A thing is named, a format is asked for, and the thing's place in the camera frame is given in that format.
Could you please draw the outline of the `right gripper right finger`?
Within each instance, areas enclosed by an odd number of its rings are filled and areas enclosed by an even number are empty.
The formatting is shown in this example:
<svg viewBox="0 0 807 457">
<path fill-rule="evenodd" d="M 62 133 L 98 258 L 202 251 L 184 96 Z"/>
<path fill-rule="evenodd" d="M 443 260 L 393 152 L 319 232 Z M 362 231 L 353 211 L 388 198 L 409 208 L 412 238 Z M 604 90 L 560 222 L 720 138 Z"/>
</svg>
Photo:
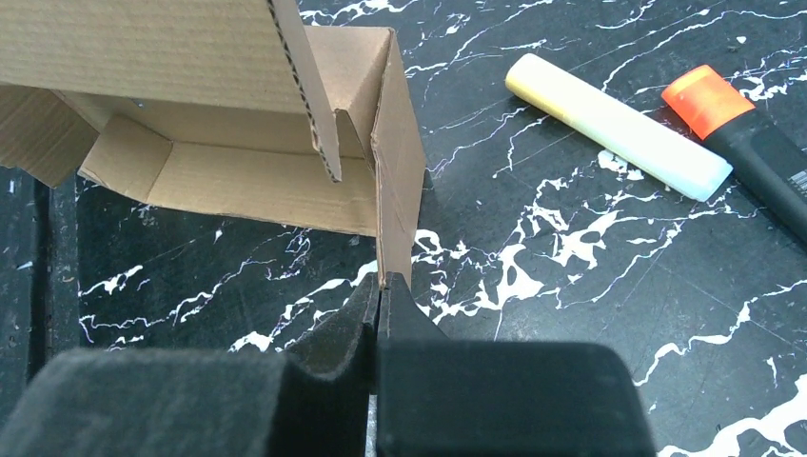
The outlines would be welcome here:
<svg viewBox="0 0 807 457">
<path fill-rule="evenodd" d="M 630 373 L 586 342 L 447 337 L 390 273 L 379 302 L 381 456 L 652 456 Z"/>
</svg>

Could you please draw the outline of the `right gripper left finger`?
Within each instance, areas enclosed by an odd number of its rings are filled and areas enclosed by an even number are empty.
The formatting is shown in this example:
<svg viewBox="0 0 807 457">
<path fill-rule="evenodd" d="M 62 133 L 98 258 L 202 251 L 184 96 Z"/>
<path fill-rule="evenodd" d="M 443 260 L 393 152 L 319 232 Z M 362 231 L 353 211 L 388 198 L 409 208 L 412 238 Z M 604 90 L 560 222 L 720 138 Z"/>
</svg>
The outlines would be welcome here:
<svg viewBox="0 0 807 457">
<path fill-rule="evenodd" d="M 380 291 L 279 353 L 74 349 L 33 379 L 5 456 L 361 456 Z"/>
</svg>

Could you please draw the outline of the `brown cardboard box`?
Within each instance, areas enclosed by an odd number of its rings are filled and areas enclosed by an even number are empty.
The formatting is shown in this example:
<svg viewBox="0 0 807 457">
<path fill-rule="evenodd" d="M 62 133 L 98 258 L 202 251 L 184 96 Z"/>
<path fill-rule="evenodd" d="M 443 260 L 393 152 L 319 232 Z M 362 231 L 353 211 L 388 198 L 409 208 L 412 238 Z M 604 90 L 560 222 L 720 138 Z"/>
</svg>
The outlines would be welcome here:
<svg viewBox="0 0 807 457">
<path fill-rule="evenodd" d="M 371 236 L 409 278 L 424 153 L 396 32 L 293 1 L 5 1 L 1 163 L 148 205 Z"/>
</svg>

